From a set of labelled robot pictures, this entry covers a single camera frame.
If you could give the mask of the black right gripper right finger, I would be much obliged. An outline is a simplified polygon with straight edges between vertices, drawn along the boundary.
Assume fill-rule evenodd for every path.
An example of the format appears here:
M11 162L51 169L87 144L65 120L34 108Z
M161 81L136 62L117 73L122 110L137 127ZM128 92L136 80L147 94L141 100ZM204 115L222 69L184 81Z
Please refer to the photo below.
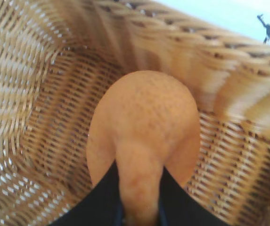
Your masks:
M160 181L160 226L226 226L189 196L164 168Z

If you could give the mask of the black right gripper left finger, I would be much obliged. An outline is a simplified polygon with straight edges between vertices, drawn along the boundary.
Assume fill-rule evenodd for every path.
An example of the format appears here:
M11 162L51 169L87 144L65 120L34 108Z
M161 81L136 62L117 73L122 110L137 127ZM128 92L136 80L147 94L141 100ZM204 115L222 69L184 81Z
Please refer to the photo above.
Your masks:
M116 162L93 190L51 226L121 226L123 208Z

